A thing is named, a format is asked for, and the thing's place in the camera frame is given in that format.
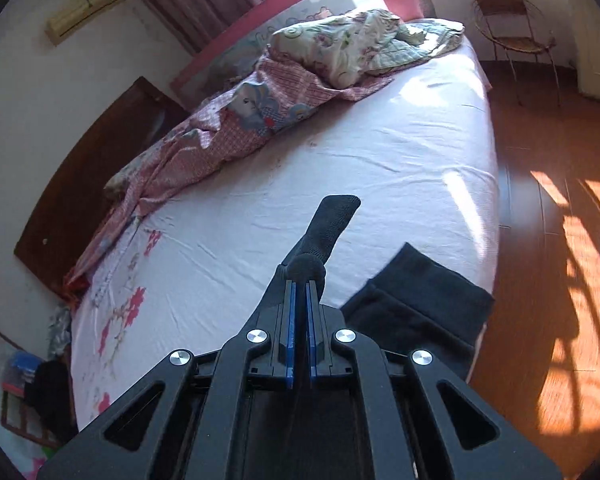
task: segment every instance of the silver screw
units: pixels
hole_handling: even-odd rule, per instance
[[[426,350],[416,350],[411,356],[411,359],[413,359],[413,362],[417,365],[426,366],[430,365],[433,361],[433,355]]]
[[[252,343],[262,343],[263,341],[267,340],[267,337],[269,337],[267,333],[264,330],[260,330],[259,328],[251,330],[247,334],[247,339]]]
[[[172,365],[182,366],[189,362],[191,354],[186,350],[176,350],[169,356],[169,361]]]
[[[351,343],[356,338],[356,333],[348,328],[336,332],[336,339],[341,343]]]

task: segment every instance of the rattan chair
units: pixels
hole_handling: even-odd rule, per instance
[[[551,55],[551,49],[556,45],[554,34],[549,28],[544,14],[534,4],[528,0],[474,0],[474,23],[480,33],[487,38],[487,40],[493,43],[493,53],[495,59],[498,60],[499,45],[504,49],[504,53],[509,60],[511,71],[513,72],[513,79],[516,84],[516,95],[518,97],[518,103],[521,105],[520,93],[518,92],[518,76],[516,75],[516,69],[513,66],[513,62],[509,56],[509,50],[515,52],[521,52],[522,54],[531,54],[536,56],[536,62],[538,62],[538,55],[546,53],[551,60],[551,66],[554,68],[555,85],[558,89],[558,106],[560,106],[560,83],[558,81],[558,72],[555,69],[554,58]],[[496,36],[491,30],[491,24],[489,18],[493,16],[525,16],[526,22],[529,27],[529,36]],[[539,23],[548,39],[546,41],[536,40],[534,29],[531,26],[531,21]]]

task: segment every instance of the mattress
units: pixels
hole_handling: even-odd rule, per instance
[[[219,349],[240,330],[320,200],[362,205],[326,264],[342,306],[409,242],[491,292],[498,184],[488,81],[469,41],[330,102],[131,224],[92,277],[73,325],[84,428],[170,351]]]

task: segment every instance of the triangular cutout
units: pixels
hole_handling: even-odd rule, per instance
[[[164,383],[154,383],[104,432],[104,438],[129,451],[137,451],[154,416]]]
[[[437,385],[463,449],[472,450],[498,436],[497,428],[447,381]]]

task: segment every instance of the wooden floor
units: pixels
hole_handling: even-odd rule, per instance
[[[575,478],[600,453],[600,102],[485,64],[500,167],[496,303],[472,386]]]

